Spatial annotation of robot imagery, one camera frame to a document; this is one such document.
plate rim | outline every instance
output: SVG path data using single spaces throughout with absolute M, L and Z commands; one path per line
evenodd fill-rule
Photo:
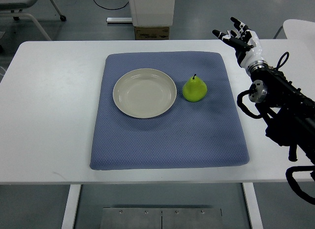
M 141 116 L 132 115 L 132 114 L 128 114 L 128 113 L 124 112 L 124 111 L 121 110 L 121 109 L 119 108 L 119 106 L 117 105 L 116 99 L 115 99 L 115 96 L 114 96 L 114 95 L 115 95 L 115 90 L 116 90 L 116 87 L 117 87 L 117 84 L 119 83 L 119 81 L 121 81 L 121 80 L 122 80 L 125 76 L 127 76 L 128 74 L 130 74 L 130 73 L 132 73 L 132 72 L 139 71 L 139 70 L 143 70 L 143 69 L 145 69 L 145 70 L 154 70 L 155 72 L 157 71 L 158 73 L 162 73 L 163 75 L 165 75 L 165 76 L 171 81 L 171 83 L 174 85 L 174 88 L 175 88 L 175 95 L 174 95 L 174 98 L 173 98 L 173 100 L 172 100 L 170 106 L 169 106 L 165 111 L 163 111 L 163 112 L 161 112 L 161 113 L 159 113 L 159 114 L 157 114 L 157 115 L 149 116 L 149 117 L 141 117 Z M 116 83 L 115 83 L 115 85 L 114 85 L 114 88 L 113 88 L 113 93 L 112 93 L 112 95 L 113 95 L 114 104 L 116 105 L 116 107 L 117 107 L 122 113 L 124 113 L 124 114 L 126 114 L 126 115 L 128 115 L 128 116 L 130 116 L 130 117 L 137 118 L 137 119 L 150 119 L 150 118 L 153 118 L 153 117 L 157 117 L 157 116 L 159 116 L 159 115 L 162 115 L 163 113 L 165 113 L 166 111 L 168 111 L 168 110 L 173 106 L 173 104 L 174 104 L 174 102 L 175 102 L 175 100 L 176 100 L 176 97 L 177 97 L 177 87 L 176 87 L 176 84 L 175 84 L 174 80 L 173 80 L 168 74 L 166 74 L 165 72 L 163 72 L 163 71 L 161 71 L 161 70 L 154 69 L 154 68 L 138 68 L 138 69 L 134 69 L 134 70 L 131 70 L 131 71 L 125 73 L 124 75 L 122 75 L 122 76 L 116 81 Z

cardboard box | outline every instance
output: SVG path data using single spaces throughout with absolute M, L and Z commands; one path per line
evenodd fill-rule
M 134 27 L 136 40 L 168 40 L 169 27 Z

robot finger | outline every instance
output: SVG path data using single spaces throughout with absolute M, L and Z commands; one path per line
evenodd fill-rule
M 238 34 L 238 31 L 237 31 L 237 32 L 235 32 L 235 31 L 230 31 L 230 33 L 231 33 L 231 35 L 232 35 L 233 37 L 236 37 L 236 38 L 240 38 L 240 37 L 241 37 L 240 34 Z
M 240 39 L 232 37 L 229 34 L 225 34 L 217 30 L 213 30 L 212 33 L 216 37 L 218 37 L 218 39 L 221 39 L 225 44 L 233 47 L 235 50 L 244 51 L 244 52 L 251 50 L 251 47 L 247 43 L 243 42 Z
M 244 24 L 243 22 L 239 21 L 234 17 L 231 17 L 231 21 L 234 22 L 234 27 L 238 30 L 240 34 L 250 29 L 246 24 Z

chair wheel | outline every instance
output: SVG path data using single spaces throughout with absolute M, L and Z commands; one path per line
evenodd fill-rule
M 61 15 L 61 16 L 60 16 L 60 20 L 61 20 L 61 21 L 66 21 L 67 18 L 66 18 L 64 15 Z

metal plate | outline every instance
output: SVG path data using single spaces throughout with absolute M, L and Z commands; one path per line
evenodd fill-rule
M 103 208 L 101 229 L 223 229 L 218 208 Z
M 223 229 L 219 208 L 164 208 L 163 229 Z
M 160 208 L 103 208 L 100 229 L 161 229 Z

